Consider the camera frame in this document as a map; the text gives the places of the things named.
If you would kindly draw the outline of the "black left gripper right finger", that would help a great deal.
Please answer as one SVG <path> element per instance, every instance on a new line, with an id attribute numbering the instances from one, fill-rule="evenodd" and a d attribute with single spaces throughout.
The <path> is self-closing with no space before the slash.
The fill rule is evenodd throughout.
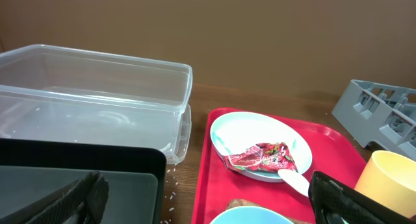
<path id="1" fill-rule="evenodd" d="M 308 197 L 319 224 L 415 224 L 321 171 L 313 172 Z"/>

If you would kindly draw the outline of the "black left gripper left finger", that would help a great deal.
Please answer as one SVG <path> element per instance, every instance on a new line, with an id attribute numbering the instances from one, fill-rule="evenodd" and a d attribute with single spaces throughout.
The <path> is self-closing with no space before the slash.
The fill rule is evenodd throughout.
<path id="1" fill-rule="evenodd" d="M 3 224 L 100 224 L 109 183 L 99 171 L 87 173 L 53 193 L 1 218 Z"/>

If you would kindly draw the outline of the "white plastic spoon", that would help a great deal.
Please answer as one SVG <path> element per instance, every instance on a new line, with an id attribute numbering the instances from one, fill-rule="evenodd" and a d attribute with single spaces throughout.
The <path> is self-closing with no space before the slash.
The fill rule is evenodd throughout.
<path id="1" fill-rule="evenodd" d="M 298 193 L 309 197 L 309 181 L 303 175 L 289 169 L 280 169 L 278 175 Z"/>

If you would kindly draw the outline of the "yellow plastic cup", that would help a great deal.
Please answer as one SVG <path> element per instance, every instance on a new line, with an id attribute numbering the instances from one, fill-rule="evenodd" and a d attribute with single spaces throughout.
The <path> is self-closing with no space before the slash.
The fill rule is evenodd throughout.
<path id="1" fill-rule="evenodd" d="M 404 217 L 415 217 L 415 161 L 408 157 L 373 152 L 354 189 Z"/>

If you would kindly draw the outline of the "red snack wrapper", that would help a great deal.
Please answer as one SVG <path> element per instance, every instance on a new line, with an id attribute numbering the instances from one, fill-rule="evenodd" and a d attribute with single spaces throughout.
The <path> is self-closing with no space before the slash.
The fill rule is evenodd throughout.
<path id="1" fill-rule="evenodd" d="M 286 143 L 258 143 L 241 154 L 223 156 L 228 169 L 234 171 L 265 171 L 277 173 L 281 169 L 298 171 Z"/>

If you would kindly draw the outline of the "light blue bowl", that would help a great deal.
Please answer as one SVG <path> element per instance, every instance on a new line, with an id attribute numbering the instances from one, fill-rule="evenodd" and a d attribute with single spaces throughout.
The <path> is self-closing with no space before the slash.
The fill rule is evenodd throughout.
<path id="1" fill-rule="evenodd" d="M 238 206 L 223 211 L 210 224 L 293 224 L 293 222 L 267 208 Z"/>

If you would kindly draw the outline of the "brown sausage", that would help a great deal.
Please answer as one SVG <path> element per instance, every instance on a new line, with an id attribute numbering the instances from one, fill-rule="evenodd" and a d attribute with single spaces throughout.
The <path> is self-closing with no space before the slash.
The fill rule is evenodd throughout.
<path id="1" fill-rule="evenodd" d="M 248 200 L 245 200 L 245 199 L 232 199 L 227 204 L 226 210 L 229 210 L 231 208 L 240 207 L 240 206 L 257 206 L 257 207 L 262 207 L 259 204 L 253 203 L 253 202 L 248 201 Z M 290 217 L 287 217 L 287 216 L 285 216 L 285 218 L 287 218 L 289 221 L 293 222 L 294 224 L 312 224 L 310 222 L 306 222 L 306 221 L 302 221 L 302 220 L 290 218 Z"/>

